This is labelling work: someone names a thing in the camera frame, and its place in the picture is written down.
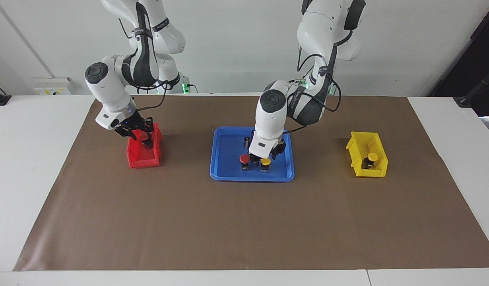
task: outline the brown tablecloth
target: brown tablecloth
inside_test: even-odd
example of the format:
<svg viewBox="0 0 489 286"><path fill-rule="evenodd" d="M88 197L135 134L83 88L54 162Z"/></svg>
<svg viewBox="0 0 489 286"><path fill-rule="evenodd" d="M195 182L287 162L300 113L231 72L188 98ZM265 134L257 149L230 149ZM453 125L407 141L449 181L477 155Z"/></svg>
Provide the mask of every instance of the brown tablecloth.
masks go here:
<svg viewBox="0 0 489 286"><path fill-rule="evenodd" d="M406 98L344 97L292 134L290 183L213 181L214 129L253 126L256 104L168 96L143 112L160 123L162 166L130 170L127 141L94 122L94 103L15 270L489 267L489 242ZM379 132L386 178L355 177L351 131Z"/></svg>

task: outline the table surface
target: table surface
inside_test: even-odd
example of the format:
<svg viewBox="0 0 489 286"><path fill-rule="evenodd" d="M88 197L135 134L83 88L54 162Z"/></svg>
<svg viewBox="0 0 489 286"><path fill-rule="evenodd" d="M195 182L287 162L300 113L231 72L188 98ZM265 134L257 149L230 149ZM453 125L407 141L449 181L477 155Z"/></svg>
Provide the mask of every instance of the table surface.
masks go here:
<svg viewBox="0 0 489 286"><path fill-rule="evenodd" d="M0 107L0 285L489 285L489 269L11 272L93 100L15 96ZM489 130L453 99L409 101L489 239Z"/></svg>

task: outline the yellow bin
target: yellow bin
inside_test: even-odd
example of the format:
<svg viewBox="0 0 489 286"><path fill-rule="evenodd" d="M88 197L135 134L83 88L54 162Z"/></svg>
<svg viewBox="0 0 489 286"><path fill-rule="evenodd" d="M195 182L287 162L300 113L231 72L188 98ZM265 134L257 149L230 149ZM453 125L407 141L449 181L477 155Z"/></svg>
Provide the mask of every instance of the yellow bin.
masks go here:
<svg viewBox="0 0 489 286"><path fill-rule="evenodd" d="M352 164L357 177L386 177L388 158L379 138L374 132L350 132L352 137L347 144ZM364 168L364 160L373 166Z"/></svg>

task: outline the yellow button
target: yellow button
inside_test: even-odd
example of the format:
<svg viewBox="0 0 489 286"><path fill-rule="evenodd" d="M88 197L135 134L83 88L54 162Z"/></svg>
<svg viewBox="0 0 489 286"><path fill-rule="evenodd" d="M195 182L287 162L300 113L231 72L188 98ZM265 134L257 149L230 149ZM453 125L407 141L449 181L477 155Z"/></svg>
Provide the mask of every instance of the yellow button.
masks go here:
<svg viewBox="0 0 489 286"><path fill-rule="evenodd" d="M271 159L261 159L260 163L264 166L269 166L271 165Z"/></svg>
<svg viewBox="0 0 489 286"><path fill-rule="evenodd" d="M375 153L368 153L368 160L372 162L377 162L379 161L379 156Z"/></svg>

